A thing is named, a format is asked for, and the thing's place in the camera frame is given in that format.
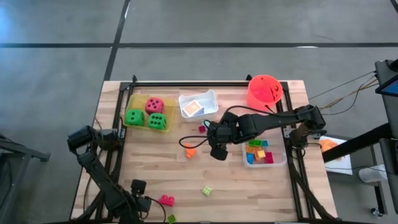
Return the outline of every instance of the yellow tray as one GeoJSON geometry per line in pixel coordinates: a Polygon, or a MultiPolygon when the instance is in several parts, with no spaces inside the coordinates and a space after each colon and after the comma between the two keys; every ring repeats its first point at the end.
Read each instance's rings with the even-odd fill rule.
{"type": "Polygon", "coordinates": [[[171,125],[173,123],[173,119],[174,119],[175,100],[168,99],[168,98],[162,98],[162,97],[158,97],[158,96],[133,94],[130,96],[129,104],[127,105],[127,108],[126,108],[126,111],[124,112],[124,114],[127,114],[127,111],[131,110],[131,109],[140,109],[144,112],[144,125],[143,126],[135,126],[135,125],[126,124],[126,122],[125,122],[126,117],[124,117],[123,124],[125,126],[132,127],[132,128],[139,128],[139,129],[149,129],[151,131],[167,133],[170,130],[170,127],[171,127],[171,125]],[[151,97],[159,98],[164,103],[163,114],[166,116],[166,119],[167,119],[166,128],[164,130],[153,129],[153,128],[148,127],[149,115],[145,112],[145,104],[146,104],[147,100],[151,97]]]}

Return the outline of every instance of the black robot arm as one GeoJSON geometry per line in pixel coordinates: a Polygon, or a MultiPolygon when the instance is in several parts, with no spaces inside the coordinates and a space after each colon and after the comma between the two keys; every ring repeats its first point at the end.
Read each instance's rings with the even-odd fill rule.
{"type": "Polygon", "coordinates": [[[207,130],[211,156],[218,160],[225,160],[228,152],[227,143],[240,144],[254,139],[268,129],[280,128],[291,124],[301,123],[300,127],[290,133],[293,146],[303,145],[307,142],[307,136],[312,131],[321,130],[325,126],[325,120],[316,106],[307,105],[293,111],[282,113],[244,114],[237,116],[228,108],[221,120],[217,123],[210,122],[207,130]]]}

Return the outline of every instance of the lime green block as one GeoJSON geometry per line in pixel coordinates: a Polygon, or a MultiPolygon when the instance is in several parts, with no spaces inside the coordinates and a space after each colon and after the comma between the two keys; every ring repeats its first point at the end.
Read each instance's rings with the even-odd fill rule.
{"type": "Polygon", "coordinates": [[[126,124],[143,126],[144,125],[144,112],[139,109],[131,109],[126,113],[126,124]]]}
{"type": "Polygon", "coordinates": [[[257,140],[257,139],[250,140],[249,146],[261,147],[261,140],[257,140]]]}
{"type": "Polygon", "coordinates": [[[207,187],[207,186],[203,189],[203,193],[204,193],[205,195],[207,195],[207,196],[210,195],[211,191],[212,191],[212,189],[209,188],[209,187],[207,187]]]}
{"type": "Polygon", "coordinates": [[[171,216],[167,217],[167,221],[169,224],[173,224],[173,223],[175,223],[176,219],[175,219],[174,215],[171,214],[171,216]]]}

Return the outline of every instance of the white container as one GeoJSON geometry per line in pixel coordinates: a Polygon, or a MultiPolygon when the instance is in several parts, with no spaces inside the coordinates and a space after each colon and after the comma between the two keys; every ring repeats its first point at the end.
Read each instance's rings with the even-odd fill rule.
{"type": "Polygon", "coordinates": [[[282,135],[280,134],[280,128],[268,130],[263,134],[263,136],[267,135],[267,132],[272,136],[275,136],[276,134],[278,134],[280,137],[279,138],[268,138],[268,139],[262,139],[262,138],[256,138],[256,139],[261,140],[261,141],[263,141],[263,140],[268,141],[268,147],[264,147],[263,149],[266,152],[272,152],[272,158],[274,159],[274,163],[273,164],[266,164],[266,163],[250,164],[246,157],[246,145],[248,145],[248,142],[245,142],[245,143],[241,144],[242,145],[243,163],[245,166],[247,166],[249,168],[264,168],[264,167],[280,167],[280,166],[284,166],[286,164],[287,158],[286,158],[285,144],[284,144],[282,135]]]}
{"type": "Polygon", "coordinates": [[[203,119],[208,119],[213,117],[218,111],[218,103],[216,99],[216,93],[213,90],[208,90],[206,93],[193,95],[193,96],[184,96],[181,95],[178,98],[180,102],[180,110],[181,115],[185,118],[186,121],[199,121],[203,119]],[[189,117],[182,108],[186,107],[190,102],[196,100],[199,104],[204,107],[205,112],[203,114],[199,114],[196,116],[189,117]]]}
{"type": "Polygon", "coordinates": [[[387,173],[384,164],[361,169],[358,172],[358,175],[365,183],[387,180],[387,173]]]}

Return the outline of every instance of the green lego brick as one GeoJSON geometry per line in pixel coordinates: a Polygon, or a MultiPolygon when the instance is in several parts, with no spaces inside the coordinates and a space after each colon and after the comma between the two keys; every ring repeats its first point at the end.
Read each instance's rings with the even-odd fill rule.
{"type": "Polygon", "coordinates": [[[175,216],[171,214],[169,217],[167,217],[167,221],[169,224],[175,223],[176,221],[175,216]]]}
{"type": "Polygon", "coordinates": [[[149,116],[148,127],[164,130],[166,129],[166,125],[167,125],[167,120],[164,114],[153,113],[149,116]]]}
{"type": "Polygon", "coordinates": [[[144,112],[139,109],[131,109],[126,113],[126,124],[143,126],[144,125],[144,112]]]}
{"type": "Polygon", "coordinates": [[[212,189],[209,188],[209,187],[207,187],[207,186],[203,189],[203,193],[204,193],[205,195],[207,195],[207,196],[210,195],[211,191],[212,191],[212,189]]]}
{"type": "Polygon", "coordinates": [[[257,140],[257,139],[250,140],[249,146],[261,147],[261,140],[257,140]]]}

